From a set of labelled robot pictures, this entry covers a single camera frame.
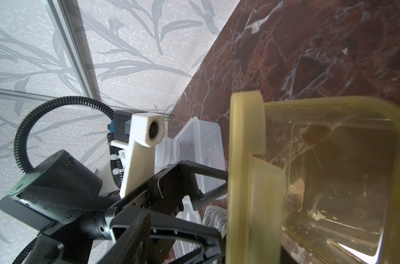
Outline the clear plastic lunch box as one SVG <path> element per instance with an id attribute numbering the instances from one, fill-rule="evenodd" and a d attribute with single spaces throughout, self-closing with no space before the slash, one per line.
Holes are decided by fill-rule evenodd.
<path id="1" fill-rule="evenodd" d="M 218 123 L 191 118 L 173 140 L 174 161 L 189 160 L 226 170 L 222 132 Z"/>

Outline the grey striped cleaning cloth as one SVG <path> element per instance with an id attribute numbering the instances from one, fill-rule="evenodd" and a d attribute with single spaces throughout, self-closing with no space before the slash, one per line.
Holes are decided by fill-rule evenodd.
<path id="1" fill-rule="evenodd" d="M 227 235 L 227 210 L 209 205 L 205 209 L 202 225 L 217 229 L 224 239 Z"/>

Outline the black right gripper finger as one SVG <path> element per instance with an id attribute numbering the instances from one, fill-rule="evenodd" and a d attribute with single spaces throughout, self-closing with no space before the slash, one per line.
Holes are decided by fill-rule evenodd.
<path id="1" fill-rule="evenodd" d="M 98 264 L 145 264 L 150 233 L 150 215 L 142 212 Z"/>

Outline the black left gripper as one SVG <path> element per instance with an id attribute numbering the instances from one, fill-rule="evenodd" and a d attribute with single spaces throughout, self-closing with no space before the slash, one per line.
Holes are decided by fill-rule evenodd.
<path id="1" fill-rule="evenodd" d="M 223 184 L 201 192 L 196 175 L 219 180 Z M 192 161 L 181 161 L 163 169 L 122 199 L 84 195 L 78 199 L 78 238 L 92 244 L 96 240 L 114 240 L 109 251 L 110 264 L 161 264 L 167 257 L 162 242 L 176 240 L 196 244 L 197 248 L 173 261 L 174 264 L 211 264 L 224 257 L 222 235 L 215 228 L 180 220 L 182 199 L 188 196 L 194 210 L 227 194 L 228 172 Z"/>

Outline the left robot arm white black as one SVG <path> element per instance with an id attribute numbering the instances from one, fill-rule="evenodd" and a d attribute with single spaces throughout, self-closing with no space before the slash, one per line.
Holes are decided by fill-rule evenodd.
<path id="1" fill-rule="evenodd" d="M 107 135 L 116 191 L 102 196 L 102 179 L 65 150 L 31 165 L 27 140 L 33 126 L 63 106 L 83 105 L 110 120 Z M 52 99 L 21 122 L 14 157 L 21 180 L 0 201 L 0 209 L 38 230 L 15 258 L 17 264 L 85 264 L 93 242 L 111 240 L 103 264 L 161 264 L 177 240 L 195 245 L 178 264 L 211 264 L 225 256 L 215 228 L 177 218 L 188 196 L 197 210 L 227 192 L 228 173 L 192 161 L 155 172 L 155 148 L 164 138 L 164 116 L 115 111 L 82 96 Z"/>

